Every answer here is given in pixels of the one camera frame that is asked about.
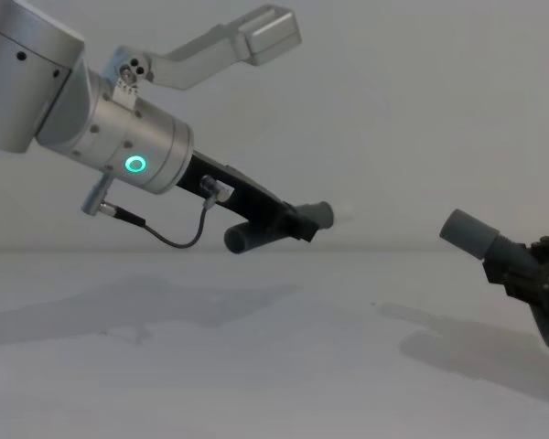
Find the white wall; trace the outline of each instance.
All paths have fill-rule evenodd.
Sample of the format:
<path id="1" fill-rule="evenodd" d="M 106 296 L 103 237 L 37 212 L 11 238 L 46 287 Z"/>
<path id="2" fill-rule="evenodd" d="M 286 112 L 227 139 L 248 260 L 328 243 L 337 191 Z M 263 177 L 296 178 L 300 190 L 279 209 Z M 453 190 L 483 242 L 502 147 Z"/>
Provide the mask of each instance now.
<path id="1" fill-rule="evenodd" d="M 166 52 L 260 0 L 33 0 L 84 34 L 101 70 L 125 44 Z M 549 0 L 281 0 L 305 43 L 146 98 L 190 123 L 198 149 L 291 202 L 348 201 L 322 246 L 434 246 L 461 207 L 522 240 L 549 233 Z M 156 248 L 79 213 L 96 173 L 33 147 L 0 160 L 0 247 Z M 199 201 L 122 184 L 111 199 L 176 239 Z M 212 212 L 207 246 L 237 219 Z"/>

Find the white table surface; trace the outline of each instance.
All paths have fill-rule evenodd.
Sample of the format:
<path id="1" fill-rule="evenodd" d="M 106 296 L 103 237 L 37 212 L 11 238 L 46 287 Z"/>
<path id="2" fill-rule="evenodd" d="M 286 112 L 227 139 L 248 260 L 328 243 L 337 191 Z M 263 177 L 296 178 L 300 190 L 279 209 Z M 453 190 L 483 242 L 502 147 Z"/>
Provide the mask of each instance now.
<path id="1" fill-rule="evenodd" d="M 0 254 L 0 439 L 549 438 L 526 306 L 452 253 Z"/>

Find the robotic arm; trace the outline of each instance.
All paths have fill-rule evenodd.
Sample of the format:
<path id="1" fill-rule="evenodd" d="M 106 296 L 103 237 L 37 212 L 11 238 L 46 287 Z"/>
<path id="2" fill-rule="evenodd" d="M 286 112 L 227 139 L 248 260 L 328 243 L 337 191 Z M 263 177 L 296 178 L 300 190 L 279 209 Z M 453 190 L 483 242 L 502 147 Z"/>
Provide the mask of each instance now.
<path id="1" fill-rule="evenodd" d="M 461 210 L 451 214 L 440 236 L 483 261 L 491 284 L 503 285 L 509 297 L 531 308 L 549 347 L 549 237 L 530 247 L 517 244 Z"/>
<path id="2" fill-rule="evenodd" d="M 101 171 L 82 211 L 129 222 L 176 248 L 197 243 L 214 205 L 247 221 L 225 234 L 234 253 L 288 237 L 311 242 L 334 223 L 329 204 L 285 203 L 234 168 L 194 151 L 186 123 L 138 97 L 145 80 L 185 90 L 237 62 L 261 66 L 300 43 L 295 14 L 266 5 L 165 56 L 119 47 L 100 75 L 86 67 L 80 36 L 22 0 L 0 0 L 0 149 L 22 154 L 36 139 Z M 152 194 L 178 186 L 204 198 L 193 242 L 166 240 L 144 219 L 109 203 L 115 180 Z"/>

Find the green led ring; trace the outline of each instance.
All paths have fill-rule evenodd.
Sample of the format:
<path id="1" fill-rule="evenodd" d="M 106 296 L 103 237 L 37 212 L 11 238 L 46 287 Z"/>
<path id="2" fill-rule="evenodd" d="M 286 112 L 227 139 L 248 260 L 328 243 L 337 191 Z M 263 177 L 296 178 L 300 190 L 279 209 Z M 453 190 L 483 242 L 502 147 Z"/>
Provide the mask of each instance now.
<path id="1" fill-rule="evenodd" d="M 133 174 L 140 174 L 141 172 L 145 172 L 146 170 L 146 160 L 140 155 L 133 155 L 132 157 L 126 159 L 124 166 L 126 167 L 126 170 L 128 172 L 131 172 Z"/>

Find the gray cylindrical tip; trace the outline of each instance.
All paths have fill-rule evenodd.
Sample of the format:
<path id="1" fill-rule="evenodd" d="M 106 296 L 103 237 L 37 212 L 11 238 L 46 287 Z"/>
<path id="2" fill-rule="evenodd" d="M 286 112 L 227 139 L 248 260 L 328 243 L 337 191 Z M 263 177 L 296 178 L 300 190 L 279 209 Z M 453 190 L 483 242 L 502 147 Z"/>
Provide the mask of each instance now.
<path id="1" fill-rule="evenodd" d="M 440 238 L 483 260 L 500 232 L 462 210 L 455 210 L 443 226 Z"/>

